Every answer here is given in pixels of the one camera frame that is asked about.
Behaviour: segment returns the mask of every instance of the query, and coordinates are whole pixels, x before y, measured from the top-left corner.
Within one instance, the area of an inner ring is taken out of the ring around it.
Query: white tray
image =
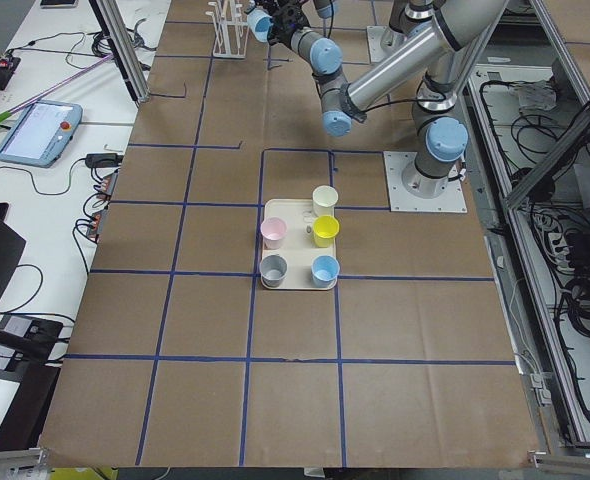
[[[320,248],[313,241],[313,222],[317,218],[313,213],[312,200],[272,199],[266,202],[264,218],[279,217],[286,222],[288,228],[281,248],[269,250],[262,242],[262,258],[268,255],[280,255],[286,260],[288,270],[279,287],[266,287],[272,290],[330,290],[318,288],[313,283],[311,265],[320,255],[335,258],[335,242],[330,247]]]

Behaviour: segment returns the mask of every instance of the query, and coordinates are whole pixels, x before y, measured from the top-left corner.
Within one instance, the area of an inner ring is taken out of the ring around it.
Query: cup
[[[262,283],[267,288],[277,288],[284,281],[288,265],[279,255],[264,257],[259,263],[259,273],[262,276]]]
[[[322,215],[313,222],[313,240],[318,247],[330,247],[338,233],[339,222],[335,217]]]
[[[246,22],[257,41],[262,43],[268,41],[268,31],[273,26],[273,18],[268,13],[261,8],[255,8],[246,16]]]
[[[339,195],[337,190],[329,185],[320,185],[313,190],[313,211],[315,215],[333,215]]]
[[[265,218],[259,227],[264,245],[269,250],[276,250],[284,244],[286,238],[286,222],[278,217]]]
[[[339,275],[339,262],[330,255],[321,255],[313,260],[311,272],[317,288],[330,288]]]

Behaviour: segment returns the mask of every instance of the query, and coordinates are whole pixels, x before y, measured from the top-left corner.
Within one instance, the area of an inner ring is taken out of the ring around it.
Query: connector
[[[539,403],[544,406],[553,403],[553,397],[551,391],[546,386],[544,376],[539,373],[531,373],[530,378],[531,385],[533,386],[533,390],[535,390]]]
[[[84,163],[88,168],[114,168],[119,167],[123,159],[124,155],[115,152],[89,153]]]
[[[102,180],[102,183],[97,187],[97,196],[102,197],[111,197],[113,192],[115,191],[115,185],[117,185],[117,176],[119,175],[119,170],[115,170],[110,175],[106,175]]]
[[[88,230],[86,231],[86,238],[89,240],[97,243],[99,241],[99,236],[104,229],[104,222],[108,217],[108,207],[105,207],[103,210],[99,210],[93,214],[93,218],[88,226]]]

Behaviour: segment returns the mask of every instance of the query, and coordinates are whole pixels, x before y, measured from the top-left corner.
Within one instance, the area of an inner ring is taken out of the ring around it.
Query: white rack
[[[246,58],[248,23],[242,17],[242,4],[235,0],[215,0],[208,5],[213,7],[206,12],[215,28],[213,56]]]

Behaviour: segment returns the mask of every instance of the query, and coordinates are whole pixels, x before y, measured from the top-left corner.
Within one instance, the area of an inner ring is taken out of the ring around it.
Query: white desk
[[[156,46],[162,31],[170,0],[118,0],[124,22],[132,27],[141,18],[147,21],[140,33],[147,45]],[[35,2],[10,47],[58,32],[94,32],[99,30],[88,2],[75,9],[44,10]],[[80,36],[62,36],[39,42],[37,48],[69,50]],[[90,39],[80,49],[90,52]],[[0,94],[0,112],[26,100],[78,70],[67,65],[63,54],[17,51],[22,63],[5,92]],[[140,60],[151,64],[154,52],[139,51]],[[97,58],[73,57],[77,65],[90,65]],[[84,109],[80,125],[62,157],[48,169],[29,168],[41,191],[59,192],[68,184],[68,172],[75,160],[87,153],[111,150],[125,151],[137,114],[121,75],[114,64],[106,64],[49,96],[50,100],[78,103]],[[0,142],[5,131],[0,131]],[[72,187],[62,196],[40,196],[33,190],[30,177],[24,172],[0,171],[0,202],[10,208],[6,223],[26,239],[21,263],[39,266],[44,272],[44,284],[39,295],[24,311],[54,312],[75,318],[86,284],[86,273],[71,231],[75,219],[81,218],[82,203],[92,193],[93,181],[86,166],[75,166]],[[87,260],[92,260],[94,245],[80,238]],[[22,304],[35,291],[39,277],[32,269],[16,271],[2,299],[0,310]],[[64,330],[62,337],[68,336]],[[56,346],[53,356],[63,352]],[[18,384],[0,380],[0,423],[17,390]]]
[[[68,171],[75,160],[87,153],[103,152],[107,143],[113,148],[125,149],[130,130],[127,126],[81,125],[53,167],[18,166],[33,172],[41,191],[59,192],[66,188]],[[2,165],[13,164],[0,162]],[[21,263],[37,265],[44,272],[39,295],[23,311],[55,312],[75,318],[86,285],[86,273],[71,230],[75,219],[83,216],[82,203],[92,195],[92,185],[90,171],[83,162],[73,170],[70,191],[56,197],[37,195],[30,177],[24,172],[0,171],[0,202],[10,204],[6,223],[26,240]],[[79,241],[90,263],[94,245],[83,238]],[[18,269],[0,300],[0,311],[21,305],[35,291],[38,280],[39,276],[32,269]],[[70,329],[64,330],[61,336],[68,334]],[[0,380],[0,423],[16,389],[17,384]]]
[[[35,2],[28,12],[10,47],[26,45],[31,40],[48,37],[60,32],[96,32],[99,25],[87,1],[79,2],[74,9],[42,9]],[[120,12],[127,27],[146,18],[139,31],[146,45],[155,47],[161,35],[170,0],[118,0]],[[37,42],[34,48],[68,51],[81,35],[64,35]],[[75,52],[90,53],[92,38],[86,37]],[[137,50],[138,58],[151,65],[155,53]],[[68,65],[61,53],[45,53],[16,50],[22,59],[6,90],[0,92],[0,113],[38,94],[50,86],[79,72]],[[71,61],[78,66],[89,66],[97,57],[74,55]],[[49,100],[77,103],[84,109],[82,121],[96,124],[132,125],[137,115],[137,106],[131,100],[124,81],[114,62],[101,65],[92,72],[53,92]]]

